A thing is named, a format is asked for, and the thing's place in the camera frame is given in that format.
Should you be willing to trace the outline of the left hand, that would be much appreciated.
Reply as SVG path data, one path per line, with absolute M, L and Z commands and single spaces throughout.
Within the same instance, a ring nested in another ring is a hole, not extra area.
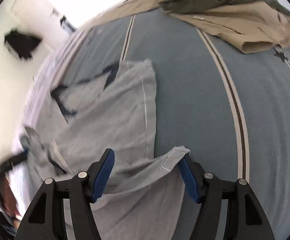
M 3 204 L 0 203 L 0 207 L 3 208 L 9 217 L 20 218 L 21 215 L 18 211 L 17 201 L 10 189 L 9 181 L 7 178 L 3 179 L 0 190 L 3 196 Z

